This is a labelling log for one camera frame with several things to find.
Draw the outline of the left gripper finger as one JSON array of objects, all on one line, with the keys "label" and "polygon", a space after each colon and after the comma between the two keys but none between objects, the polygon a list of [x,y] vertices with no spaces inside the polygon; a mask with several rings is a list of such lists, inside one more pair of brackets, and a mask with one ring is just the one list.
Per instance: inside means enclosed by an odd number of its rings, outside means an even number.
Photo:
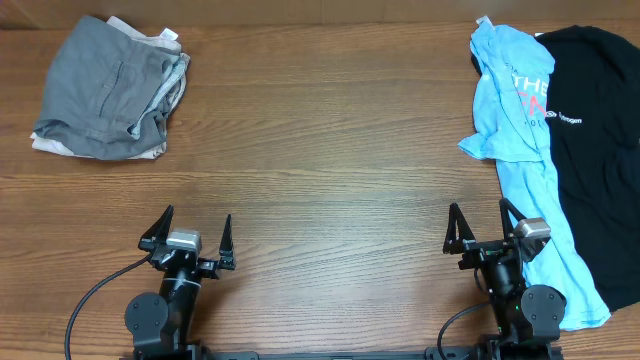
[{"label": "left gripper finger", "polygon": [[174,206],[169,205],[160,218],[140,237],[138,248],[143,251],[152,251],[159,245],[165,245],[171,228],[173,215]]},{"label": "left gripper finger", "polygon": [[234,270],[236,259],[234,254],[234,244],[232,240],[232,217],[227,215],[225,226],[219,246],[219,268],[224,270]]}]

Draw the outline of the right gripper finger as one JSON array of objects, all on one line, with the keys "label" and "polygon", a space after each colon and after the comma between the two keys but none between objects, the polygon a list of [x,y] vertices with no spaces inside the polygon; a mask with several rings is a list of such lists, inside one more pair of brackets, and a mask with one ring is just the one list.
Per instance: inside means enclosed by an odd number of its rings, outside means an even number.
[{"label": "right gripper finger", "polygon": [[514,231],[512,220],[519,222],[525,219],[525,216],[507,198],[500,199],[499,208],[503,234],[505,238],[508,238]]},{"label": "right gripper finger", "polygon": [[475,236],[462,214],[459,205],[457,203],[451,203],[443,252],[463,253],[466,251],[467,246],[474,242]]}]

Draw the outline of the light blue printed t-shirt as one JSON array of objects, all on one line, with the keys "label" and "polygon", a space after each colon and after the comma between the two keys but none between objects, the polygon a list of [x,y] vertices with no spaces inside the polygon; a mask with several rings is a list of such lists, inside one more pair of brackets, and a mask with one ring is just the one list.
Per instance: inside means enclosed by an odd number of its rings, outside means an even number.
[{"label": "light blue printed t-shirt", "polygon": [[533,36],[483,16],[470,37],[480,79],[473,101],[475,134],[459,143],[478,160],[494,160],[502,194],[525,217],[542,218],[551,239],[524,265],[529,285],[548,285],[567,299],[563,330],[597,328],[611,313],[574,238],[559,201],[546,122],[555,60]]}]

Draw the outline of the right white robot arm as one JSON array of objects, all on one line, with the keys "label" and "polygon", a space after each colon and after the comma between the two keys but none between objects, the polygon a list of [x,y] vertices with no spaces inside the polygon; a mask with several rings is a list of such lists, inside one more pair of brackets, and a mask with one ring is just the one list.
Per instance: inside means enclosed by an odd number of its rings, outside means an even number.
[{"label": "right white robot arm", "polygon": [[[542,218],[525,217],[508,199],[499,201],[503,238],[479,242],[459,205],[449,207],[443,252],[459,255],[461,270],[472,269],[476,286],[488,300],[466,308],[441,327],[436,343],[441,359],[553,360],[563,357],[553,342],[560,338],[566,297],[548,285],[528,285],[524,265],[551,240]],[[474,346],[444,347],[446,330],[457,319],[484,307],[492,309],[498,333],[484,335]]]}]

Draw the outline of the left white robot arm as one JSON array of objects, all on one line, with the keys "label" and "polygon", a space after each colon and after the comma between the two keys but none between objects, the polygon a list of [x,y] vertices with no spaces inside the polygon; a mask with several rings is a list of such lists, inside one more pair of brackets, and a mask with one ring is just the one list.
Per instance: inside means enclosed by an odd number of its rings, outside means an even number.
[{"label": "left white robot arm", "polygon": [[201,341],[190,339],[195,305],[204,279],[217,280],[222,270],[233,271],[236,259],[232,218],[227,217],[217,259],[200,255],[201,235],[195,230],[171,227],[174,207],[141,236],[138,248],[146,262],[163,273],[159,291],[133,298],[124,320],[133,337],[135,359],[211,359]]}]

